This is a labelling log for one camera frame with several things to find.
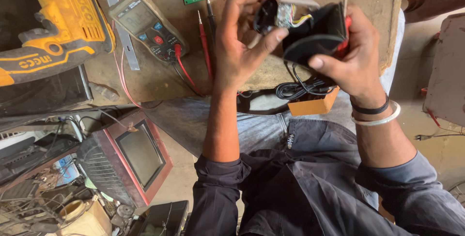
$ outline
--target digital multimeter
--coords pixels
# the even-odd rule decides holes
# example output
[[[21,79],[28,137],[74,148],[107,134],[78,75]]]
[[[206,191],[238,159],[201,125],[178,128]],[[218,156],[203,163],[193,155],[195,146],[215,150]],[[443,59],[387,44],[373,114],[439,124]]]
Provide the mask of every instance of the digital multimeter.
[[[181,56],[189,52],[187,41],[152,0],[120,0],[108,14],[165,64],[174,56],[175,43],[181,45]]]

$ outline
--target shirt sleeve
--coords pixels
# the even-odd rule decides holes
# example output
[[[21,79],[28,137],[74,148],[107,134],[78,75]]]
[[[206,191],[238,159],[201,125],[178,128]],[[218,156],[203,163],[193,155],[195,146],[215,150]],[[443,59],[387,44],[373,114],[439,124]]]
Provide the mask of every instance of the shirt sleeve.
[[[390,168],[361,164],[355,181],[377,192],[396,225],[419,235],[463,235],[465,209],[436,180],[435,169],[417,152],[409,162]]]
[[[199,179],[194,184],[194,206],[186,235],[235,236],[240,197],[238,184],[250,173],[240,159],[213,162],[200,156],[194,164]]]

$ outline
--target black wristband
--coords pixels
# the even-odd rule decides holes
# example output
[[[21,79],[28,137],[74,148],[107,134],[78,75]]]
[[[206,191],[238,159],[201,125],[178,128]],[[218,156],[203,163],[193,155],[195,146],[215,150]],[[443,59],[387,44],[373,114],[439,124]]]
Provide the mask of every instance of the black wristband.
[[[381,114],[382,112],[386,111],[387,107],[389,106],[389,97],[387,97],[386,94],[386,103],[383,106],[376,109],[358,107],[357,105],[353,104],[352,99],[350,100],[350,103],[352,104],[352,108],[361,114]]]

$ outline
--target blue button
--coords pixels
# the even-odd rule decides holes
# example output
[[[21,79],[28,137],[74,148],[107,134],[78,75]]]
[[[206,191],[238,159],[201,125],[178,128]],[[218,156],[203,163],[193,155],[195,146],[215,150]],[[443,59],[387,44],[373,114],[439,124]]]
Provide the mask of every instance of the blue button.
[[[141,40],[144,41],[144,40],[147,39],[147,35],[146,35],[146,34],[140,35],[140,36],[139,36],[139,39],[141,39]]]
[[[162,27],[163,27],[163,26],[160,25],[160,23],[157,23],[157,24],[154,26],[154,28],[155,28],[156,30],[160,30]]]

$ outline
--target dark shirt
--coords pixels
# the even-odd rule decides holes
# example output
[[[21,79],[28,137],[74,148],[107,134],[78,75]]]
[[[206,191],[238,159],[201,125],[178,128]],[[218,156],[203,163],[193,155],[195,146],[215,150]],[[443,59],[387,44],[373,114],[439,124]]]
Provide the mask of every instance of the dark shirt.
[[[195,163],[187,235],[465,235],[465,209],[419,152],[391,168],[360,162],[356,136],[333,122],[291,121],[292,147]],[[378,194],[396,225],[377,211]]]

